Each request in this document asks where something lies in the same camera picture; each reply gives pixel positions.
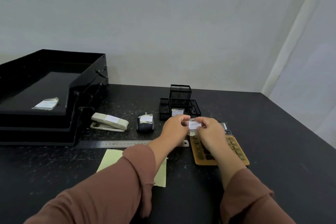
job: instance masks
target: white label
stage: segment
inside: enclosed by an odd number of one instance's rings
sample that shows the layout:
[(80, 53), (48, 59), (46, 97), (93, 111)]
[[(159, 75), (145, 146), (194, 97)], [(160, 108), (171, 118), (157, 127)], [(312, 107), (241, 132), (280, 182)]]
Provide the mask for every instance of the white label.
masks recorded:
[(153, 122), (153, 116), (141, 116), (140, 122), (143, 122), (143, 121)]
[(202, 124), (197, 121), (190, 121), (189, 122), (189, 128), (190, 129), (196, 129), (197, 127), (201, 127)]
[(104, 120), (107, 120), (107, 121), (110, 121), (110, 122), (113, 122), (113, 123), (118, 123), (120, 118), (108, 115), (108, 116), (106, 116), (106, 118)]
[(53, 100), (53, 101), (45, 101), (45, 100), (43, 100), (41, 103), (35, 105), (35, 107), (54, 108), (54, 106), (56, 104), (57, 104), (57, 100)]
[(183, 114), (184, 110), (175, 110), (175, 109), (171, 109), (171, 116), (174, 117), (176, 115), (180, 115)]

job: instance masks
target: calculator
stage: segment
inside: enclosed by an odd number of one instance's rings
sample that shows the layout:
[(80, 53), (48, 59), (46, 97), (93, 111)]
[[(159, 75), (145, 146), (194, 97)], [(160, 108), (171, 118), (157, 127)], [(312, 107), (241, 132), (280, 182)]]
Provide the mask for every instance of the calculator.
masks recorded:
[[(228, 124), (226, 122), (220, 123), (225, 130), (226, 142), (231, 148), (231, 150), (237, 154), (241, 161), (249, 166), (250, 162), (247, 159), (245, 153), (241, 149), (237, 139), (233, 136), (232, 131), (228, 129)], [(190, 137), (190, 144), (192, 148), (192, 153), (194, 155), (195, 163), (200, 166), (216, 166), (217, 162), (210, 152), (204, 147), (201, 142), (199, 135)]]

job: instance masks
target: yellow paper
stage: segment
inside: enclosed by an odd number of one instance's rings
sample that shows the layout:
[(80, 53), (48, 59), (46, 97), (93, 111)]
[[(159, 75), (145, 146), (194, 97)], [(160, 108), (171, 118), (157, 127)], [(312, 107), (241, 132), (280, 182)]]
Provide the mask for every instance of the yellow paper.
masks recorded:
[[(123, 151), (121, 150), (107, 149), (97, 169), (97, 172), (117, 162), (118, 159), (122, 157), (122, 155)], [(162, 162), (159, 171), (154, 178), (155, 186), (166, 187), (166, 169), (167, 158)]]

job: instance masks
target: desk surface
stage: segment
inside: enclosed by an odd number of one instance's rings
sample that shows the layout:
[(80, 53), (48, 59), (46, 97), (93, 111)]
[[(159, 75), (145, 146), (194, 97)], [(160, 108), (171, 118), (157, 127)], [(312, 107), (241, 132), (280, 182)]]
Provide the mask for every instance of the desk surface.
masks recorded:
[[(124, 133), (86, 129), (81, 140), (150, 140), (159, 136), (159, 100), (169, 88), (110, 85), (97, 112), (129, 121)], [(260, 93), (193, 90), (203, 116), (228, 122), (251, 162), (297, 223), (336, 222), (336, 150)], [(150, 135), (136, 132), (137, 114), (155, 116)], [(94, 174), (106, 149), (0, 147), (1, 223), (22, 223), (45, 202)], [(153, 188), (142, 223), (218, 223), (222, 197), (217, 167), (196, 166), (191, 148), (168, 156), (167, 187)]]

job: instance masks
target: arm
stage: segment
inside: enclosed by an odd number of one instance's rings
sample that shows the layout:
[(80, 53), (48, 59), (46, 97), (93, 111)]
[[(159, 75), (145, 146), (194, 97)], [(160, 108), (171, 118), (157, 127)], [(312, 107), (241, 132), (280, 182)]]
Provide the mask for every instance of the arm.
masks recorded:
[(226, 143), (225, 131), (212, 118), (198, 117), (202, 143), (218, 163), (225, 190), (220, 204), (223, 223), (231, 218), (239, 223), (294, 223), (273, 200), (269, 190), (248, 170)]
[(168, 153), (188, 133), (181, 124), (184, 119), (190, 116), (170, 118), (161, 136), (148, 146), (127, 148), (115, 164), (61, 192), (25, 224), (129, 223), (139, 205), (140, 216), (148, 217), (154, 177)]

